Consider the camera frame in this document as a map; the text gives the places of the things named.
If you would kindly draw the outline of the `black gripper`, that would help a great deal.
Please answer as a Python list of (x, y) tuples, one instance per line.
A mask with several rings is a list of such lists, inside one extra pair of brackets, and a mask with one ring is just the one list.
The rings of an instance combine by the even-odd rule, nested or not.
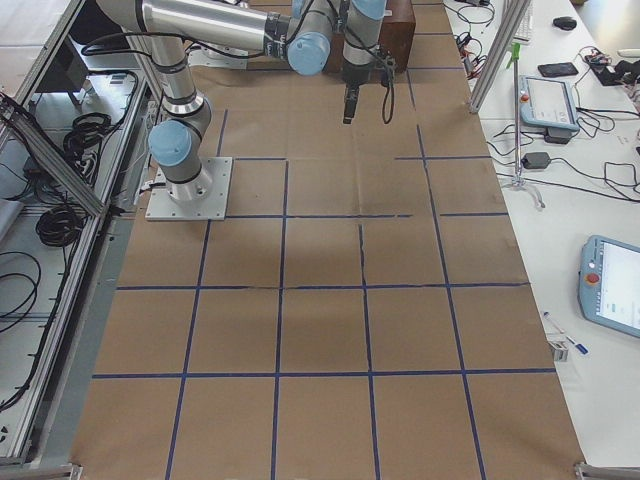
[(344, 62), (342, 64), (341, 78), (345, 83), (344, 111), (342, 120), (344, 124), (352, 123), (356, 114), (359, 99), (359, 88), (370, 81), (373, 70), (373, 62), (366, 64)]

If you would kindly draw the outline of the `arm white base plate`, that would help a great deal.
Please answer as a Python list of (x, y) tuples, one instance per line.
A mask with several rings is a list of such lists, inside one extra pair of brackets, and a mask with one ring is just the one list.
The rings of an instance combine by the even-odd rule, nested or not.
[(154, 178), (145, 218), (149, 221), (222, 221), (226, 217), (232, 157), (201, 160), (198, 177), (186, 184), (168, 181), (161, 168)]

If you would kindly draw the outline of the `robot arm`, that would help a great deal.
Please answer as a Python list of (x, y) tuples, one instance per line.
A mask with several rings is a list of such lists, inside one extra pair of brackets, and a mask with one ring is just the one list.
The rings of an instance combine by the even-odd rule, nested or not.
[(393, 118), (395, 61), (379, 43), (383, 1), (294, 1), (289, 14), (255, 10), (244, 1), (101, 1), (98, 7), (123, 37), (143, 43), (137, 54), (148, 58), (160, 85), (167, 118), (152, 129), (148, 145), (176, 204), (206, 198), (215, 182), (210, 162), (198, 153), (212, 107), (195, 86), (192, 51), (237, 61), (273, 58), (313, 76), (328, 62), (333, 37), (342, 34), (344, 123), (354, 119), (360, 88), (376, 70), (386, 90), (382, 120)]

